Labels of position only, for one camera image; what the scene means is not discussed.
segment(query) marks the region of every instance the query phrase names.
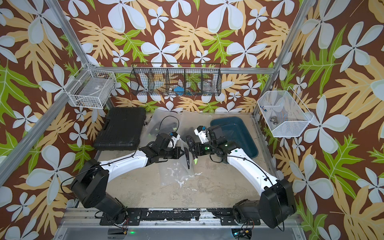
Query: black cable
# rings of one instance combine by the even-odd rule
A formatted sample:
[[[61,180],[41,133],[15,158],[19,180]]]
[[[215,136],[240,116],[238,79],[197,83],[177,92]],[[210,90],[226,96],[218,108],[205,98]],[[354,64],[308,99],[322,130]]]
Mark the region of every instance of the black cable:
[[[177,130],[179,129],[179,126],[180,126],[180,121],[179,121],[179,119],[178,119],[177,117],[175,117],[175,116],[171,116],[171,115],[169,115],[169,116],[165,116],[165,117],[163,118],[163,120],[161,120],[160,125],[159,125],[159,132],[160,132],[161,124],[163,123],[164,119],[166,119],[167,117],[173,117],[173,118],[175,118],[175,119],[177,120],[177,129],[174,131],[174,132],[177,132]]]
[[[215,162],[215,163],[222,163],[224,160],[223,159],[221,159],[221,161],[220,162],[216,162],[216,161],[213,161],[213,159],[212,159],[212,155],[215,155],[214,153],[211,153],[210,155],[209,155],[209,158],[211,159],[211,161],[212,162]]]
[[[97,218],[97,219],[101,219],[101,217],[97,217],[97,216],[96,216],[96,214],[98,214],[99,212],[101,212],[101,210],[99,210],[99,211],[97,211],[97,212],[95,213],[95,218]]]
[[[113,161],[113,162],[109,162],[109,163],[106,163],[106,164],[101,164],[101,165],[97,165],[97,166],[91,167],[90,169],[88,169],[88,170],[84,170],[84,171],[82,171],[81,173],[79,173],[79,174],[77,174],[77,175],[75,175],[75,176],[73,176],[73,177],[70,177],[70,178],[68,178],[68,179],[65,179],[65,180],[62,181],[61,184],[60,184],[61,191],[62,191],[63,193],[65,193],[66,195],[70,196],[70,197],[74,197],[74,198],[76,198],[76,196],[73,196],[72,194],[69,194],[69,193],[67,193],[67,192],[65,192],[65,191],[63,190],[63,183],[64,183],[64,182],[66,182],[66,181],[68,181],[68,180],[70,180],[70,179],[72,179],[72,178],[75,178],[75,177],[79,176],[80,174],[83,174],[83,173],[88,172],[88,171],[90,171],[90,170],[96,169],[96,168],[98,168],[98,167],[105,166],[105,165],[109,165],[109,166],[110,166],[112,163],[115,163],[115,162],[117,162],[117,161],[121,161],[121,160],[125,160],[125,159],[127,159],[127,158],[130,158],[130,157],[133,157],[133,156],[135,155],[136,151],[137,151],[137,149],[136,149],[135,152],[134,152],[131,156],[129,156],[129,157],[122,158],[122,159],[119,159],[119,160],[116,160],[116,161]]]
[[[242,233],[241,230],[243,229],[244,225],[247,224],[247,226],[246,226],[245,229],[244,229],[244,237],[245,237],[245,231],[248,229],[248,223],[249,223],[249,220],[252,220],[252,221],[253,221],[252,218],[250,218],[250,217],[247,218],[247,220],[244,222],[244,224],[243,224],[243,225],[241,226],[241,228],[240,228],[239,234],[237,235],[237,239],[240,239],[240,233]]]
[[[279,203],[280,216],[281,216],[281,218],[283,218],[283,213],[282,213],[282,211],[281,211],[281,204],[280,204],[280,200],[279,200],[279,198],[278,198],[278,196],[277,196],[276,189],[273,187],[274,184],[272,183],[271,179],[268,177],[268,175],[266,174],[266,172],[265,172],[262,168],[260,168],[256,163],[254,163],[253,161],[250,161],[250,160],[246,159],[245,157],[237,157],[237,158],[240,158],[240,159],[249,161],[250,163],[252,163],[252,164],[255,165],[256,167],[258,167],[258,168],[265,174],[265,179],[268,179],[268,180],[269,180],[269,182],[271,183],[271,186],[272,186],[272,188],[273,188],[273,191],[274,191],[275,194],[276,194],[277,202]],[[282,230],[281,230],[281,228],[279,227],[279,225],[277,225],[277,227],[280,229],[280,231],[282,231],[282,232],[285,231],[284,221],[283,221],[283,229],[282,229]]]

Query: white paint splatter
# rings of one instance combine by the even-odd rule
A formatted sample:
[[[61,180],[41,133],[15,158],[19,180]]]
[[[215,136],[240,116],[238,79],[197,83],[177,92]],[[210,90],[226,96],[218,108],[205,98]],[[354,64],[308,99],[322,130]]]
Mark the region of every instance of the white paint splatter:
[[[181,186],[184,184],[184,181],[180,182],[179,180],[175,179],[177,181],[178,184],[180,184],[180,188]]]
[[[167,169],[170,169],[172,172],[171,172],[171,176],[173,176],[173,174],[175,173],[174,171],[173,171],[173,169],[172,168],[170,168],[170,167],[167,167]]]

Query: plastic sheet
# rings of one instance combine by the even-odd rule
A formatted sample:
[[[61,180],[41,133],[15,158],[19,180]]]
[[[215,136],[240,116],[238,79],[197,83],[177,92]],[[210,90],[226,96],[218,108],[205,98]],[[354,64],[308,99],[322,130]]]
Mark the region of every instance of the plastic sheet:
[[[169,134],[177,129],[179,125],[177,120],[173,117],[167,116],[174,116],[181,123],[181,114],[156,109],[152,115],[151,120],[149,121],[149,124],[144,128],[142,137],[140,139],[140,147],[144,147],[149,142],[155,141],[156,136],[159,133],[164,132],[166,134]]]
[[[191,135],[195,141],[199,141],[199,138],[195,135],[194,130],[198,126],[206,126],[209,127],[209,124],[213,116],[210,114],[200,114],[189,111],[183,111],[181,115],[180,127],[178,130],[178,134],[181,135],[181,139],[185,141],[186,135]]]
[[[177,146],[188,149],[188,145],[183,141],[179,140]],[[180,188],[190,179],[195,177],[193,171],[193,158],[192,154],[189,153],[190,169],[188,169],[186,156],[183,155],[179,159],[168,159],[167,162],[159,164],[160,184],[162,186],[178,183]]]

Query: table surface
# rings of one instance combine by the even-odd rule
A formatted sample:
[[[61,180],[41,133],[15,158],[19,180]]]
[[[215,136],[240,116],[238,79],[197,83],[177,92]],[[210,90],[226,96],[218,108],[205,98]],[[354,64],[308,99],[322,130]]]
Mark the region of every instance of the table surface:
[[[236,116],[243,120],[251,134],[259,155],[253,160],[264,170],[267,165],[260,153],[260,142],[253,126],[251,114],[212,114],[212,119]],[[121,157],[132,151],[102,151],[99,161]],[[107,192],[127,207],[145,208],[211,208],[232,207],[243,200],[258,200],[260,197],[252,184],[234,167],[229,164],[215,163],[208,155],[200,156],[197,165],[191,163],[193,177],[183,181],[174,181],[162,185],[164,181],[163,163],[135,169],[113,179],[107,185]]]

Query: black wire basket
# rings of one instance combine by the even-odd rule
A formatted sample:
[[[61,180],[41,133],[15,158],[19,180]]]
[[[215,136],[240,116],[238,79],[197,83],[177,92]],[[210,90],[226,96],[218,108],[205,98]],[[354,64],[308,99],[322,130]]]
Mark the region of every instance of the black wire basket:
[[[186,63],[178,63],[177,67],[169,63],[161,65],[163,67],[132,64],[130,87],[134,95],[218,96],[221,93],[220,64],[194,64],[190,67],[184,67]]]

